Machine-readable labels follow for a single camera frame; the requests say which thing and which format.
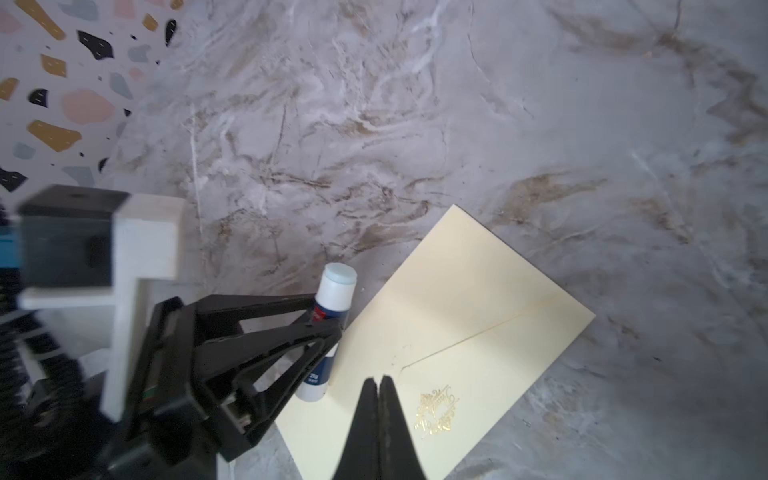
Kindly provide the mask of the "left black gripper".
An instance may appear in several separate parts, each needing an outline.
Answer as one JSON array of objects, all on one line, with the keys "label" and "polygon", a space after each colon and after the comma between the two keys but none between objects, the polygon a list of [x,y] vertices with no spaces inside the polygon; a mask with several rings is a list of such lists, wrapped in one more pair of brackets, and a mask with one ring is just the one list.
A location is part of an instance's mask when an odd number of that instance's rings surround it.
[{"label": "left black gripper", "polygon": [[215,479],[218,453],[234,460],[255,447],[325,356],[322,340],[333,331],[296,322],[241,334],[239,322],[314,303],[300,294],[156,304],[122,417],[97,457],[100,477]]}]

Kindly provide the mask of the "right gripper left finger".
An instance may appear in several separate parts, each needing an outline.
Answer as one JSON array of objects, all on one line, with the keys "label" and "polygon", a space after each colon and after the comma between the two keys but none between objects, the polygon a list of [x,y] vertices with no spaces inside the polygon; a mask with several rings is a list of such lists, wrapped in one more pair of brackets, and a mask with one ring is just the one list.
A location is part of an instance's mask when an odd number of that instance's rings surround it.
[{"label": "right gripper left finger", "polygon": [[347,440],[333,479],[380,477],[378,390],[372,378],[363,383]]}]

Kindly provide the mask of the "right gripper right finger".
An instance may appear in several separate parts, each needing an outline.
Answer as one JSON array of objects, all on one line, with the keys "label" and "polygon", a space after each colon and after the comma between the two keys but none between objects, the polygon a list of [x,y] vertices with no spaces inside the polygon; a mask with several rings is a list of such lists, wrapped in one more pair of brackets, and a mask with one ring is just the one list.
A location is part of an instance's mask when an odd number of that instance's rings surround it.
[{"label": "right gripper right finger", "polygon": [[379,385],[379,478],[426,479],[389,376],[384,376]]}]

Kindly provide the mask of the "blue white glue stick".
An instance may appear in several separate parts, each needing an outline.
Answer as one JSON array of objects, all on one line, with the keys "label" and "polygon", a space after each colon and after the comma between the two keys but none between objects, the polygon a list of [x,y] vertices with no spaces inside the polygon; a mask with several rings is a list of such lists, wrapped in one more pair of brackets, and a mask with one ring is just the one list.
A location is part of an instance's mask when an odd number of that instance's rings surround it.
[{"label": "blue white glue stick", "polygon": [[358,275],[344,263],[325,265],[310,320],[315,327],[330,333],[322,340],[325,356],[317,363],[296,391],[296,397],[305,402],[319,401],[326,393],[341,334],[346,326],[352,306]]}]

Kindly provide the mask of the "cream envelope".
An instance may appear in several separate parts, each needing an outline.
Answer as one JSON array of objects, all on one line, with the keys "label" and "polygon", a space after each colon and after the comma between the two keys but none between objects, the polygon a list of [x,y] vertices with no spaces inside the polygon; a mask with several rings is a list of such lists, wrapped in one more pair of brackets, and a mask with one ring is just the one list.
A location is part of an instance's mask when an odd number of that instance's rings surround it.
[{"label": "cream envelope", "polygon": [[345,330],[324,397],[277,426],[305,479],[330,478],[366,379],[389,376],[424,474],[445,478],[593,319],[452,206]]}]

